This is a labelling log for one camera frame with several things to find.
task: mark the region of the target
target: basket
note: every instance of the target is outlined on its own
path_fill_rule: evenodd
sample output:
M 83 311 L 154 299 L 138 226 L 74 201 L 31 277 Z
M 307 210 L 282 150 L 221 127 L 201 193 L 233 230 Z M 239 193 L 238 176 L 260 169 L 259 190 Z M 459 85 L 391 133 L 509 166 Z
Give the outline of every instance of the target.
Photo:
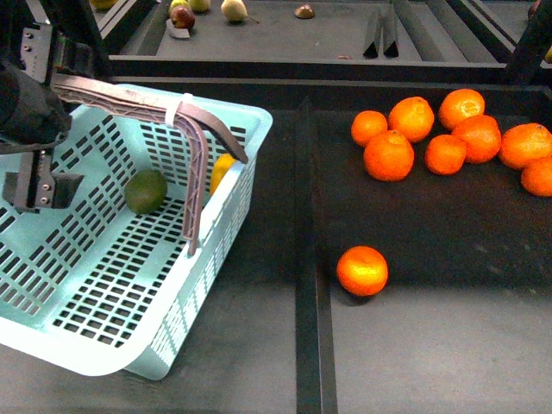
M 21 213 L 0 200 L 0 343 L 83 375 L 166 376 L 248 213 L 256 155 L 272 126 L 260 108 L 194 104 L 222 120 L 249 158 L 212 197 L 205 191 L 195 254 L 181 237 L 190 162 L 181 132 L 80 106 L 53 163 L 85 176 L 70 208 Z M 205 134 L 209 181 L 225 150 Z M 0 156 L 1 186 L 20 157 Z M 137 216 L 123 189 L 146 168 L 163 173 L 168 192 L 158 211 Z

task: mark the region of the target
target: orange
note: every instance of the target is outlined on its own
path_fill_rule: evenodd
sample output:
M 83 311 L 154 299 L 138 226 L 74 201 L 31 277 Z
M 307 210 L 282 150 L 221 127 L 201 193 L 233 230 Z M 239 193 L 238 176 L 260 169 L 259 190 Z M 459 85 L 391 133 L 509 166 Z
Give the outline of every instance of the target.
M 400 181 L 414 165 L 414 149 L 398 131 L 373 137 L 364 148 L 364 167 L 380 181 Z
M 337 278 L 343 288 L 356 296 L 381 292 L 389 274 L 386 259 L 375 248 L 355 246 L 337 262 Z
M 531 161 L 521 172 L 521 185 L 535 196 L 552 197 L 552 157 Z
M 365 147 L 373 136 L 387 131 L 387 119 L 381 112 L 375 110 L 363 110 L 354 117 L 351 125 L 353 141 L 361 147 Z
M 467 145 L 461 138 L 438 135 L 425 150 L 425 165 L 439 175 L 452 175 L 460 171 L 466 159 Z
M 435 114 L 422 97 L 408 97 L 397 103 L 389 113 L 389 129 L 396 129 L 415 144 L 430 134 Z
M 466 142 L 466 162 L 470 164 L 488 162 L 499 153 L 501 134 L 499 125 L 492 116 L 470 116 L 456 124 L 452 135 Z
M 450 92 L 439 107 L 439 122 L 452 131 L 456 124 L 470 116 L 483 115 L 485 99 L 473 89 L 457 89 Z
M 552 156 L 552 134 L 538 123 L 524 123 L 502 135 L 499 158 L 510 168 L 521 170 L 530 161 Z

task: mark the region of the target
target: basket holes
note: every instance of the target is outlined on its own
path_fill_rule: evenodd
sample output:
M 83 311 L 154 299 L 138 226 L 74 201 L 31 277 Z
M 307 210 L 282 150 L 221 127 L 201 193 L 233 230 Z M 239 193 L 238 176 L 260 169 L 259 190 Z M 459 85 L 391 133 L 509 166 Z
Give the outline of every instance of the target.
M 77 332 L 78 326 L 73 325 L 72 323 L 66 323 L 65 329 L 70 330 L 71 332 Z
M 62 161 L 67 161 L 67 159 L 72 156 L 73 154 L 75 154 L 75 152 L 72 150 L 72 148 L 68 149 L 67 151 L 65 151 L 61 156 L 61 160 Z
M 106 344 L 108 344 L 108 345 L 111 345 L 111 343 L 113 342 L 113 339 L 112 339 L 112 338 L 109 338 L 109 337 L 106 336 L 106 335 L 100 335 L 100 336 L 98 337 L 98 340 L 99 340 L 100 342 L 106 343 Z
M 103 203 L 97 208 L 100 212 L 104 212 L 105 207 L 108 205 L 108 201 L 104 200 Z
M 103 321 L 107 319 L 107 313 L 100 312 L 99 310 L 96 310 L 94 312 L 94 317 L 97 317 L 98 319 L 102 319 Z
M 130 315 L 130 312 L 128 310 L 124 310 L 124 309 L 121 309 L 121 308 L 117 309 L 115 311 L 115 313 L 117 315 L 121 315 L 122 317 L 128 317 Z
M 36 289 L 36 292 L 34 292 L 34 296 L 38 298 L 38 296 L 46 289 L 46 286 L 48 286 L 47 282 L 42 282 L 41 285 Z
M 99 226 L 97 226 L 96 228 L 96 225 L 94 226 L 94 228 L 96 228 L 96 237 L 98 237 L 99 235 L 101 235 L 104 230 L 105 230 L 105 226 L 103 224 L 100 223 L 99 219 L 97 221 L 97 225 L 100 224 Z
M 113 310 L 114 306 L 111 305 L 111 304 L 101 303 L 100 308 L 103 309 L 104 311 L 111 312 Z
M 116 125 L 115 125 L 115 123 L 113 122 L 111 125 L 109 125 L 109 126 L 107 127 L 106 131 L 107 131 L 107 132 L 111 132 L 111 131 L 112 131 L 113 129 L 115 129 L 115 128 L 116 128 Z
M 108 334 L 112 334 L 112 335 L 117 335 L 119 333 L 119 329 L 113 326 L 106 326 L 105 328 L 103 328 L 103 330 Z
M 85 319 L 84 319 L 82 316 L 80 316 L 80 315 L 73 315 L 73 316 L 71 317 L 71 320 L 74 321 L 74 322 L 76 322 L 76 323 L 82 323 L 82 322 L 85 321 Z
M 92 239 L 88 240 L 86 242 L 86 244 L 83 246 L 83 250 L 86 252 L 88 251 L 88 249 L 90 248 L 90 246 L 93 244 L 94 242 L 92 241 Z
M 95 135 L 95 134 L 97 134 L 98 132 L 100 132 L 100 126 L 99 126 L 99 125 L 96 125 L 94 128 L 91 129 L 90 135 Z
M 113 266 L 109 266 L 107 269 L 105 269 L 105 272 L 111 273 L 111 274 L 119 274 L 120 271 L 121 269 L 117 269 Z
M 89 329 L 83 329 L 80 335 L 86 336 L 87 338 L 93 338 L 94 336 L 96 336 L 96 332 L 93 332 Z
M 14 271 L 14 274 L 11 275 L 11 278 L 13 280 L 19 279 L 19 277 L 23 274 L 23 272 L 25 272 L 26 269 L 27 269 L 27 265 L 25 263 L 21 264 L 17 268 L 17 270 Z
M 93 198 L 96 196 L 96 194 L 99 192 L 99 188 L 95 187 L 94 190 L 90 191 L 90 194 L 88 194 L 88 198 Z
M 94 329 L 101 329 L 102 328 L 102 324 L 98 321 L 88 321 L 86 323 L 88 326 L 90 326 L 91 328 L 94 328 Z
M 75 165 L 77 165 L 77 163 L 78 163 L 79 161 L 80 161 L 80 158 L 79 158 L 79 157 L 73 158 L 70 162 L 67 163 L 67 168 L 68 168 L 68 169 L 73 168 Z
M 0 233 L 3 233 L 13 222 L 15 218 L 8 216 L 3 222 L 0 223 Z
M 57 262 L 56 259 L 51 259 L 46 265 L 46 267 L 44 267 L 43 269 L 44 273 L 49 273 L 50 269 L 52 269 L 53 265 L 55 265 L 56 262 Z
M 14 306 L 15 306 L 16 308 L 18 308 L 19 305 L 22 303 L 22 301 L 23 301 L 24 299 L 25 299 L 25 297 L 24 297 L 23 295 L 19 295 L 19 296 L 17 297 L 17 299 L 14 301 Z
M 25 286 L 27 282 L 31 279 L 31 276 L 33 276 L 33 271 L 29 270 L 22 278 L 19 280 L 20 286 Z
M 13 252 L 11 250 L 6 250 L 1 256 L 0 256 L 0 263 L 4 263 L 12 254 Z
M 61 282 L 63 282 L 63 279 L 66 278 L 67 274 L 68 274 L 67 270 L 64 270 L 63 272 L 61 272 L 60 276 L 57 278 L 55 283 L 57 283 L 59 285 Z
M 75 232 L 75 234 L 72 235 L 73 238 L 74 238 L 75 240 L 77 240 L 78 237 L 79 237 L 80 235 L 83 234 L 83 231 L 85 231 L 85 230 L 84 230 L 82 227 L 79 227 L 79 228 L 77 229 L 77 231 Z
M 27 292 L 31 293 L 36 285 L 41 281 L 41 278 L 39 276 L 35 277 L 31 283 L 27 286 L 25 289 Z
M 115 325 L 118 325 L 118 326 L 123 326 L 124 325 L 124 320 L 121 319 L 120 317 L 112 317 L 110 319 L 110 322 L 114 323 Z
M 126 308 L 130 308 L 130 309 L 133 309 L 136 306 L 136 304 L 134 302 L 131 302 L 131 301 L 126 300 L 126 299 L 121 302 L 121 305 L 126 307 Z
M 124 267 L 124 261 L 120 261 L 120 260 L 113 260 L 113 263 L 112 265 L 114 266 L 118 266 L 118 267 Z
M 40 301 L 42 303 L 45 303 L 48 300 L 48 298 L 50 298 L 50 296 L 52 296 L 53 291 L 54 291 L 53 287 L 51 287 L 51 286 L 48 287 L 48 290 L 44 292 L 44 294 L 42 295 Z
M 92 309 L 87 307 L 87 306 L 82 306 L 80 305 L 78 308 L 77 308 L 77 311 L 78 312 L 81 312 L 81 313 L 84 313 L 86 315 L 90 315 L 90 312 L 92 312 Z
M 7 265 L 6 267 L 3 269 L 3 271 L 5 273 L 9 273 L 9 271 L 11 269 L 13 269 L 13 267 L 19 262 L 19 258 L 17 257 L 14 257 Z
M 4 302 L 9 302 L 17 293 L 16 289 L 11 289 L 8 294 L 4 297 Z
M 80 260 L 81 257 L 82 257 L 82 255 L 80 253 L 77 253 L 75 255 L 75 257 L 73 258 L 73 260 L 71 260 L 71 262 L 69 263 L 69 266 L 74 267 L 78 263 L 78 261 Z
M 129 279 L 132 279 L 134 277 L 134 275 L 132 273 L 126 273 L 126 272 L 123 272 L 122 273 L 122 276 L 124 278 L 129 278 Z M 128 285 L 130 285 L 129 282 L 127 282 L 126 280 L 122 280 L 122 279 L 119 279 L 117 282 L 116 282 L 118 285 L 121 285 L 121 286 L 125 286 L 127 287 Z
M 99 147 L 99 150 L 100 150 L 100 152 L 103 152 L 103 151 L 105 151 L 105 150 L 106 150 L 107 148 L 109 148 L 109 147 L 110 147 L 110 144 L 109 144 L 108 142 L 104 142 L 104 143 Z
M 87 146 L 82 150 L 82 155 L 85 157 L 92 150 L 92 145 Z

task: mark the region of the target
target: lime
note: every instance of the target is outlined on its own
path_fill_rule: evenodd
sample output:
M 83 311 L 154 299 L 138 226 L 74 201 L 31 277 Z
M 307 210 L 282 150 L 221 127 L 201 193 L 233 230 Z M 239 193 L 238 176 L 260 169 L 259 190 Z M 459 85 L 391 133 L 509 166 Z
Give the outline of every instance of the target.
M 138 172 L 124 188 L 124 199 L 129 209 L 136 214 L 148 214 L 163 204 L 166 195 L 166 180 L 159 171 Z

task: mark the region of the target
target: apple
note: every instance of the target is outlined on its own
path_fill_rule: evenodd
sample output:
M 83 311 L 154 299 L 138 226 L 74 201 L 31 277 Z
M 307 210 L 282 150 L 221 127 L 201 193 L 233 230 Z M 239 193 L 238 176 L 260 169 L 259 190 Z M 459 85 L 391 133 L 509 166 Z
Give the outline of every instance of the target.
M 177 6 L 172 9 L 171 22 L 175 28 L 193 28 L 196 24 L 196 16 L 188 6 Z

